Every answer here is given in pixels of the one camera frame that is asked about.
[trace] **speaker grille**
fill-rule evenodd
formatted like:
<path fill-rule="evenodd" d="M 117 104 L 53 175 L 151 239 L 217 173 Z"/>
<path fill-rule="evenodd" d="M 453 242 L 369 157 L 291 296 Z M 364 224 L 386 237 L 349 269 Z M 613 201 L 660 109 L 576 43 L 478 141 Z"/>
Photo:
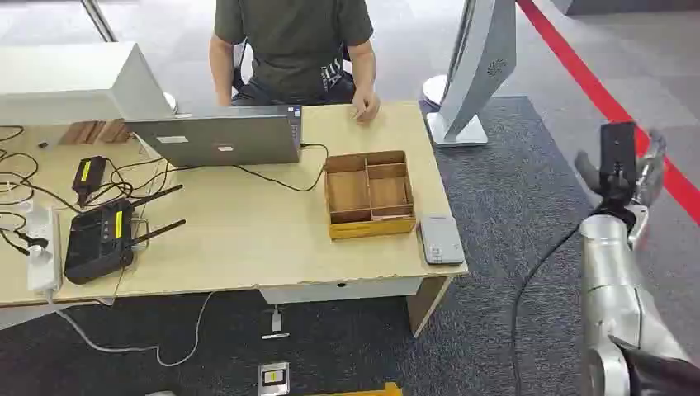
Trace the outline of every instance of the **speaker grille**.
<path fill-rule="evenodd" d="M 487 73 L 489 77 L 498 77 L 506 67 L 506 62 L 503 59 L 496 59 L 489 64 Z"/>

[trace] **red line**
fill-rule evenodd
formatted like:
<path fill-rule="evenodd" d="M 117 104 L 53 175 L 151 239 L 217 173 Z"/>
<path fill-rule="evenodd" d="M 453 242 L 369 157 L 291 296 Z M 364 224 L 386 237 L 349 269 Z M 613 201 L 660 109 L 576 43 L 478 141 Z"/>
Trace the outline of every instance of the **red line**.
<path fill-rule="evenodd" d="M 571 77 L 581 86 L 585 94 L 600 110 L 610 122 L 625 122 L 633 120 L 624 107 L 610 95 L 603 84 L 595 77 L 595 74 L 586 66 L 583 60 L 576 54 L 564 37 L 556 31 L 556 28 L 549 22 L 542 11 L 532 2 L 532 0 L 517 0 L 520 8 L 530 20 L 542 39 L 549 45 L 550 49 Z M 649 147 L 649 136 L 637 127 L 635 131 L 636 153 L 641 156 Z M 669 158 L 664 158 L 666 165 L 664 173 L 664 187 L 670 195 L 688 212 L 696 224 L 700 225 L 700 191 L 694 186 L 678 168 L 670 162 Z"/>

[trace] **laptop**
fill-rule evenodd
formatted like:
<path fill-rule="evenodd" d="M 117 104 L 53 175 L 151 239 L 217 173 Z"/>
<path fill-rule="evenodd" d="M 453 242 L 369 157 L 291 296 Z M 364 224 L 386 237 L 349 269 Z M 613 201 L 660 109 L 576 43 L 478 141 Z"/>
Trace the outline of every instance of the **laptop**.
<path fill-rule="evenodd" d="M 298 163 L 301 106 L 221 107 L 125 122 L 175 167 Z"/>

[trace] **desk leg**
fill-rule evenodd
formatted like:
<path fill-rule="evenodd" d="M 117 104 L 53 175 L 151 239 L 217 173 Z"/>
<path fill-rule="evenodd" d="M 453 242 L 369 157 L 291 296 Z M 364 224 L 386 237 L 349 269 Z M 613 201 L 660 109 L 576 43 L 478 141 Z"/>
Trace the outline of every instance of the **desk leg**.
<path fill-rule="evenodd" d="M 454 276 L 423 278 L 418 293 L 406 296 L 406 304 L 409 306 L 409 321 L 414 337 L 418 338 L 420 332 L 423 331 L 430 315 L 440 304 L 440 300 L 445 295 L 453 278 Z"/>

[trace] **black charger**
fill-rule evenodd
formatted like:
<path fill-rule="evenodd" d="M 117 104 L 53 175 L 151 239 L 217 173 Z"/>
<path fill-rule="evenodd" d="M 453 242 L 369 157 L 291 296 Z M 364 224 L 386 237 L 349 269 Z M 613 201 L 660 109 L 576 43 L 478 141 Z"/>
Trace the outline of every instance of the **black charger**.
<path fill-rule="evenodd" d="M 78 205 L 81 208 L 85 207 L 90 195 L 100 189 L 105 166 L 106 159 L 100 156 L 80 160 L 73 179 L 73 191 L 78 194 Z"/>

